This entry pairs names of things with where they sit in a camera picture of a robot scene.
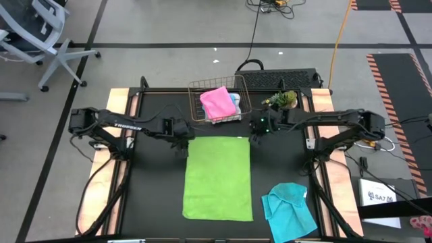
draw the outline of blue cloth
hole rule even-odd
[[[229,97],[231,98],[232,103],[236,104],[236,97],[234,96],[234,94],[229,94]],[[204,105],[202,106],[202,110],[204,111],[205,119],[207,119],[207,112],[204,109]]]
[[[306,194],[304,186],[280,183],[261,197],[275,243],[305,236],[317,228],[305,202]]]

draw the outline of metal wire basket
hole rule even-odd
[[[203,104],[200,100],[200,95],[204,92],[211,91],[222,86],[226,87],[230,94],[236,93],[240,95],[239,107],[241,113],[225,117],[212,117],[211,119],[207,118],[206,113],[204,112]],[[248,88],[246,87],[246,82],[241,75],[193,81],[189,83],[188,90],[192,120],[198,123],[230,122],[234,120],[244,119],[245,115],[252,111]]]

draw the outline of office chair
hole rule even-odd
[[[1,38],[0,36],[0,46],[24,61],[37,65],[43,64],[44,57],[54,56],[53,62],[38,83],[38,87],[43,92],[49,90],[45,84],[60,65],[74,77],[80,86],[87,86],[87,82],[77,77],[67,61],[92,54],[101,58],[101,54],[95,50],[66,53],[68,47],[73,44],[70,39],[66,39],[58,50],[54,49],[54,44],[61,36],[69,12],[53,0],[32,0],[32,3],[29,3],[29,0],[0,1],[0,16],[10,30],[21,37],[8,39],[11,32],[3,30],[3,35],[6,34],[6,37]],[[41,53],[29,53],[29,51],[41,51]]]

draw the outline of green towel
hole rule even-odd
[[[183,216],[253,221],[248,139],[198,137],[189,143]]]

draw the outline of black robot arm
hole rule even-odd
[[[151,120],[156,121],[156,128],[149,129],[143,125]],[[171,143],[172,148],[177,148],[176,155],[181,158],[188,156],[189,140],[195,138],[194,130],[184,119],[154,118],[141,120],[129,115],[98,110],[92,107],[72,109],[68,131],[79,138],[89,136],[93,139],[89,144],[95,147],[97,144],[105,145],[115,159],[127,160],[130,156],[130,145],[123,138],[114,137],[103,128],[116,127],[137,132],[143,132],[155,139],[165,140]]]
[[[259,138],[269,132],[304,129],[308,126],[346,126],[349,129],[331,138],[307,140],[307,148],[313,159],[328,161],[337,148],[350,148],[356,141],[381,140],[385,136],[385,121],[380,115],[363,109],[334,112],[306,112],[302,109],[266,109],[253,117],[250,123],[252,145],[259,144]]]

